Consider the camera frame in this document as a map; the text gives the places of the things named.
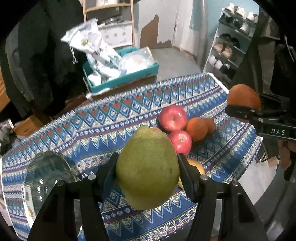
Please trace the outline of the person right hand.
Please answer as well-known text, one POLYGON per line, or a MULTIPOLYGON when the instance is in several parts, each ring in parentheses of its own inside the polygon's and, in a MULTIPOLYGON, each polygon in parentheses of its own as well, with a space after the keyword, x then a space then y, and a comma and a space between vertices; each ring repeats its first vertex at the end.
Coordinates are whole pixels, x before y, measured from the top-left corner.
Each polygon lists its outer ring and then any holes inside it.
POLYGON ((286 170, 292 164, 290 154, 291 152, 295 153, 296 144, 295 142, 279 140, 278 147, 279 147, 279 154, 280 154, 280 165, 284 170, 286 170))

